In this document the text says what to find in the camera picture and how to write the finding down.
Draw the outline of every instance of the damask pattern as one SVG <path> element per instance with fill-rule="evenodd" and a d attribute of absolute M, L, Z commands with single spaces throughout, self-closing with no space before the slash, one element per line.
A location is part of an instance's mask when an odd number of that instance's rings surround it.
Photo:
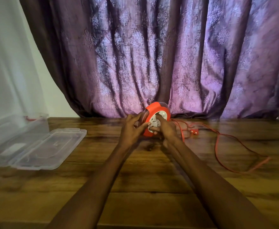
<path fill-rule="evenodd" d="M 153 101 L 186 117 L 279 115 L 279 0 L 50 0 L 43 11 L 63 64 L 52 76 L 80 116 Z"/>

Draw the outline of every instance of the curtain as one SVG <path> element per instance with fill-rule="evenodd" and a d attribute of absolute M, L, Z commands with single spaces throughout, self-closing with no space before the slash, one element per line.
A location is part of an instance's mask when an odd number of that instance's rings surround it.
<path fill-rule="evenodd" d="M 279 0 L 20 0 L 81 117 L 279 115 Z"/>

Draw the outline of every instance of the red power cord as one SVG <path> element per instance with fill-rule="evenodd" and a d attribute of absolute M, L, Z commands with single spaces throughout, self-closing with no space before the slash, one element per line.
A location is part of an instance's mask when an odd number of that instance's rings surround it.
<path fill-rule="evenodd" d="M 215 133 L 217 134 L 216 143 L 215 143 L 215 147 L 214 147 L 215 157 L 216 157 L 217 161 L 219 162 L 219 164 L 220 164 L 222 167 L 224 167 L 225 169 L 227 169 L 227 170 L 229 170 L 229 171 L 231 171 L 231 172 L 234 172 L 234 173 L 241 173 L 241 174 L 250 173 L 250 172 L 254 171 L 255 169 L 259 168 L 260 166 L 262 166 L 263 164 L 267 163 L 267 162 L 271 159 L 269 156 L 261 155 L 261 154 L 255 152 L 255 151 L 249 149 L 249 148 L 246 147 L 237 137 L 235 137 L 235 136 L 233 136 L 233 135 L 228 135 L 228 134 L 220 133 L 220 132 L 218 132 L 218 131 L 216 131 L 216 130 L 210 128 L 210 127 L 208 127 L 207 125 L 205 125 L 205 124 L 203 124 L 203 123 L 198 123 L 198 122 L 196 122 L 196 123 L 188 124 L 187 122 L 181 121 L 181 120 L 174 120 L 174 119 L 171 119 L 171 120 L 180 128 L 181 136 L 182 136 L 183 142 L 185 142 L 185 136 L 184 136 L 183 131 L 190 131 L 190 133 L 194 133 L 195 135 L 197 134 L 198 129 L 193 129 L 193 128 L 194 128 L 194 127 L 193 127 L 194 125 L 201 125 L 201 126 L 206 127 L 206 129 L 215 132 Z M 186 124 L 187 128 L 186 128 L 186 129 L 182 129 L 182 127 L 180 126 L 179 122 L 182 122 L 182 123 Z M 219 142 L 219 137 L 220 137 L 220 135 L 228 136 L 228 137 L 232 137 L 232 138 L 236 139 L 244 148 L 246 148 L 246 149 L 249 150 L 250 152 L 255 153 L 256 155 L 258 155 L 258 156 L 260 156 L 260 157 L 264 157 L 265 159 L 264 159 L 262 162 L 260 162 L 260 163 L 258 163 L 257 165 L 255 165 L 254 167 L 252 167 L 252 168 L 250 168 L 249 170 L 244 171 L 244 172 L 242 172 L 242 171 L 236 171 L 236 170 L 233 170 L 233 169 L 228 168 L 228 167 L 225 166 L 225 165 L 219 160 L 219 158 L 218 158 L 218 142 Z"/>

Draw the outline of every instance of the transparent plastic box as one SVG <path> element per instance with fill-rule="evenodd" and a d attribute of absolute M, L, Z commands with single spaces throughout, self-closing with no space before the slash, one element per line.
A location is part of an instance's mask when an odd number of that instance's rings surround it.
<path fill-rule="evenodd" d="M 47 115 L 12 115 L 0 120 L 0 166 L 56 169 L 85 137 L 79 128 L 49 131 Z"/>

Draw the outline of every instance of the wood grain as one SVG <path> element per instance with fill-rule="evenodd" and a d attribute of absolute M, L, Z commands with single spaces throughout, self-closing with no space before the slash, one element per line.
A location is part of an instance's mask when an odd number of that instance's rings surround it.
<path fill-rule="evenodd" d="M 107 159 L 123 119 L 50 118 L 50 130 L 81 128 L 86 137 L 55 170 L 0 168 L 0 228 L 43 228 Z M 252 174 L 231 173 L 214 157 L 215 134 L 200 130 L 186 144 L 212 169 L 239 189 L 279 228 L 279 121 L 241 119 L 204 121 L 232 134 L 270 162 Z M 221 137 L 220 159 L 246 170 L 257 157 L 231 138 Z M 98 227 L 214 228 L 190 181 L 159 139 L 141 139 L 113 185 Z"/>

